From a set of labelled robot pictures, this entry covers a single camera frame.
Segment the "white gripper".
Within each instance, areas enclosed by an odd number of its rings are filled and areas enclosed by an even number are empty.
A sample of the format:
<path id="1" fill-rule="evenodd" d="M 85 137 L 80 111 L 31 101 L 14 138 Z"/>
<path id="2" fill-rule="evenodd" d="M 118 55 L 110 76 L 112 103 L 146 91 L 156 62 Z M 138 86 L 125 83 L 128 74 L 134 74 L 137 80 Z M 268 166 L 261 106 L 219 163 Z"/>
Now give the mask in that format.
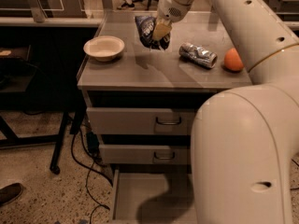
<path id="1" fill-rule="evenodd" d="M 172 29 L 172 22 L 181 21 L 191 9 L 194 0 L 159 0 L 152 39 L 160 41 Z"/>

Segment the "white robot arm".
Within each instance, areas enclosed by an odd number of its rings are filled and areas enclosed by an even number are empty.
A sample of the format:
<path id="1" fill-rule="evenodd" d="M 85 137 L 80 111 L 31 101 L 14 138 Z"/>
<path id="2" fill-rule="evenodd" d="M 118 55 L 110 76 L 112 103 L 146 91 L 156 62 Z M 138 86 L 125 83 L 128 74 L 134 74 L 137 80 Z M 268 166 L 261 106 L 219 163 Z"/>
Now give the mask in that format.
<path id="1" fill-rule="evenodd" d="M 182 20 L 192 1 L 160 0 L 159 26 Z M 263 0 L 211 1 L 251 83 L 212 96 L 194 118 L 197 224 L 292 224 L 298 38 Z"/>

